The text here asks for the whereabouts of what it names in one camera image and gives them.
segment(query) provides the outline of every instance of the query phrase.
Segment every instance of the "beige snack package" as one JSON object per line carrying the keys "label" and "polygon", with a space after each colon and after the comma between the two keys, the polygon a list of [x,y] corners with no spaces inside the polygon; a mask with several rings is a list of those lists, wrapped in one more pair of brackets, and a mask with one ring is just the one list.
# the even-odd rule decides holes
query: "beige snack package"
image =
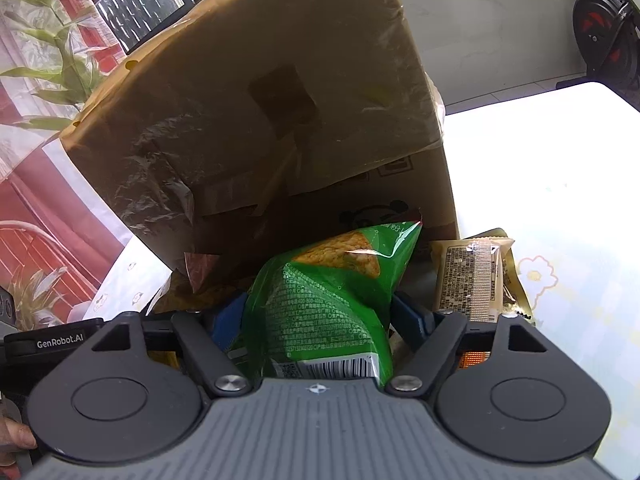
{"label": "beige snack package", "polygon": [[463,312],[471,321],[493,321],[504,311],[502,261],[511,238],[471,238],[431,243],[438,266],[434,310]]}

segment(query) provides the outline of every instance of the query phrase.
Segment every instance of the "circular cap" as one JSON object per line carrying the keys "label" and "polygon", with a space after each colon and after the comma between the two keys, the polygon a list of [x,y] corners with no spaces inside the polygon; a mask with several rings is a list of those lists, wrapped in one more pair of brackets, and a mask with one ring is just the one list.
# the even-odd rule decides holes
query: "circular cap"
{"label": "circular cap", "polygon": [[122,420],[146,404],[146,388],[131,379],[108,377],[80,386],[72,397],[78,413],[92,420]]}
{"label": "circular cap", "polygon": [[239,375],[223,375],[216,379],[216,388],[224,392],[239,392],[247,384],[247,380]]}
{"label": "circular cap", "polygon": [[[536,402],[522,402],[536,399]],[[560,413],[566,399],[562,390],[539,379],[517,378],[496,384],[491,402],[504,415],[517,420],[545,420]]]}
{"label": "circular cap", "polygon": [[414,392],[422,387],[422,381],[412,375],[398,375],[391,379],[391,387],[399,392]]}

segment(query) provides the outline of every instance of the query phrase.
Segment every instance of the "black robotic device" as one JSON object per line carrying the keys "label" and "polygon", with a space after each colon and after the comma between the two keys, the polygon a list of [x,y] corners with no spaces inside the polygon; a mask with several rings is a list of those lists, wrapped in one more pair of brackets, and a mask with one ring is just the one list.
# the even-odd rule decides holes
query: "black robotic device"
{"label": "black robotic device", "polygon": [[576,0],[573,22],[587,73],[559,82],[556,88],[587,81],[617,90],[638,85],[640,9],[633,0]]}
{"label": "black robotic device", "polygon": [[[95,322],[31,391],[25,415],[46,456],[26,478],[611,478],[592,460],[606,394],[526,320],[412,316],[415,357],[384,390],[373,379],[250,384],[198,314]],[[7,363],[27,367],[24,341],[37,338],[9,337]],[[150,348],[176,351],[185,373]],[[458,370],[465,351],[491,357]]]}

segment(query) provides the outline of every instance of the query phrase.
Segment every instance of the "white cloth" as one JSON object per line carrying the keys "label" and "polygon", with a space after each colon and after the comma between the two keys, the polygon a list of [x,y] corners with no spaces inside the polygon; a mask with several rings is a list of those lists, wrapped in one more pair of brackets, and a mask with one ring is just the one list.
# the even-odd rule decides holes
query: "white cloth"
{"label": "white cloth", "polygon": [[612,403],[597,460],[636,478],[640,112],[587,83],[447,116],[444,143],[461,236],[516,240],[539,329]]}

